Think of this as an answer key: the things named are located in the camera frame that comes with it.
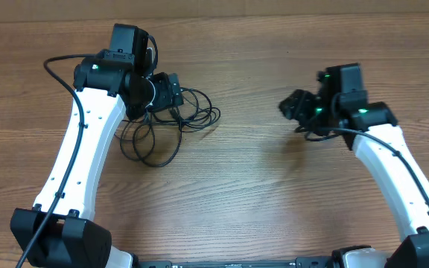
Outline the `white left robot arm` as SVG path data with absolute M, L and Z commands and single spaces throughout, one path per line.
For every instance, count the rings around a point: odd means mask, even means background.
M 56 162 L 29 209 L 18 208 L 10 229 L 34 267 L 137 267 L 138 258 L 113 246 L 95 223 L 101 171 L 112 138 L 125 118 L 136 120 L 183 102 L 178 77 L 156 73 L 154 38 L 117 24 L 110 45 L 84 54 L 66 89 L 73 107 Z

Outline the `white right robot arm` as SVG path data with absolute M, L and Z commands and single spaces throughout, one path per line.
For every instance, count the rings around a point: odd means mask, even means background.
M 335 249 L 329 256 L 299 257 L 295 267 L 429 267 L 429 181 L 409 151 L 392 110 L 371 103 L 357 63 L 317 75 L 317 93 L 295 90 L 279 104 L 296 133 L 311 142 L 342 137 L 374 178 L 391 210 L 401 243 L 388 255 L 367 245 Z

